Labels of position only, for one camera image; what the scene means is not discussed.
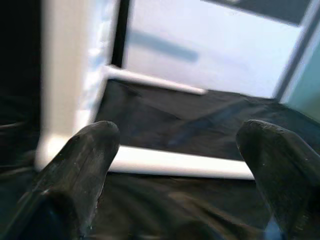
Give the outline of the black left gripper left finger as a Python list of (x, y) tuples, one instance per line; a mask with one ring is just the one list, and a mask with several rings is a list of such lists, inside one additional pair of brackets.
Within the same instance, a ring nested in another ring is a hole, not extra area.
[(83, 239), (119, 146), (120, 131), (113, 122), (78, 131), (0, 216), (1, 239)]

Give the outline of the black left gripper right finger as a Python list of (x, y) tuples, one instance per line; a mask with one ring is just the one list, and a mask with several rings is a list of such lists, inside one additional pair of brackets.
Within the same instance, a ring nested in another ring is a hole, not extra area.
[(320, 238), (320, 156), (300, 136), (278, 125), (248, 120), (237, 148), (271, 213), (266, 240)]

